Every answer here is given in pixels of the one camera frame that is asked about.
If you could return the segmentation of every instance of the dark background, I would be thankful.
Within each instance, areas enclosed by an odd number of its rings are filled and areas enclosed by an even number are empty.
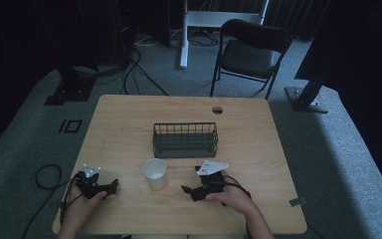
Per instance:
[[[181,1],[165,1],[171,8],[167,19],[176,29],[182,25]],[[34,8],[32,2],[0,0],[0,135],[35,84],[61,61],[93,67],[99,62],[125,60],[128,52],[126,36],[120,45],[114,41],[119,32],[113,30],[113,24],[120,28],[130,24],[134,12],[123,12],[118,18],[113,12],[125,11],[124,4],[130,2],[119,1],[119,9],[113,9],[109,0],[81,1],[81,6],[77,1],[52,1],[51,6],[40,5],[43,8]],[[278,9],[296,8],[285,1],[273,2]],[[292,2],[299,2],[298,9],[303,9],[324,1]],[[45,18],[39,17],[38,9]],[[326,77],[325,85],[339,92],[382,173],[382,1],[336,0],[330,9],[321,7],[324,9],[329,13],[296,77],[310,81]],[[294,19],[284,18],[290,14],[269,14],[266,23],[282,22],[294,33],[301,31],[300,26],[289,24]],[[309,35],[300,33],[300,37],[310,40],[312,31],[316,33],[315,26],[310,27]],[[329,69],[326,76],[315,71],[324,66]]]

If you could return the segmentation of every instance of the gray carpet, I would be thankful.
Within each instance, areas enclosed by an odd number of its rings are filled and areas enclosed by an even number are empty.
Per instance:
[[[190,45],[188,68],[180,70],[180,44],[174,41],[172,45],[166,48],[142,42],[136,46],[141,54],[139,66],[170,96],[207,97],[217,47]],[[382,238],[382,176],[337,92],[323,87],[318,95],[329,110],[326,115],[296,113],[287,100],[285,87],[306,84],[293,77],[308,48],[309,43],[294,40],[269,99],[296,191],[309,201],[302,206],[308,230],[277,237]],[[138,54],[133,52],[132,58],[138,60]],[[100,67],[103,71],[111,68]],[[35,182],[40,167],[56,164],[62,169],[60,183],[69,179],[98,98],[119,94],[128,69],[98,78],[88,102],[67,102],[59,107],[44,106],[58,86],[59,74],[53,71],[37,84],[0,138],[0,239],[22,238],[29,221],[52,193]],[[163,95],[138,69],[130,72],[125,85],[132,95]],[[215,97],[263,98],[265,92],[260,93],[258,86],[226,77],[217,84]],[[60,132],[64,120],[81,120],[80,130]],[[56,185],[57,179],[53,167],[44,169],[39,177],[46,186]],[[26,238],[56,237],[52,223],[63,194],[64,187],[55,191]]]

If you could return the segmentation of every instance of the white paper cup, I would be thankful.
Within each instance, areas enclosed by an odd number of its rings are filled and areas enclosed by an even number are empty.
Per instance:
[[[144,164],[142,171],[151,189],[159,190],[166,186],[166,168],[166,163],[159,158],[152,158]]]

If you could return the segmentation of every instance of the human hand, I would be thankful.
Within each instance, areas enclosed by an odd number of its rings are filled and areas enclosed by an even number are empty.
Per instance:
[[[65,212],[58,239],[77,238],[78,232],[90,218],[98,203],[107,195],[107,192],[102,191],[93,198],[87,199],[77,187],[76,180],[74,180],[69,193],[68,205],[70,206]]]
[[[225,170],[222,170],[225,182],[238,184],[236,180],[231,178]],[[253,200],[241,188],[231,185],[226,185],[223,192],[210,193],[206,196],[208,201],[220,201],[234,208],[240,213],[246,213],[255,210],[257,207]]]

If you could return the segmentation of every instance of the wire basket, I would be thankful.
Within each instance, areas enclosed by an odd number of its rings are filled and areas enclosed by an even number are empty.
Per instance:
[[[217,143],[214,122],[166,122],[153,127],[155,157],[214,157]]]

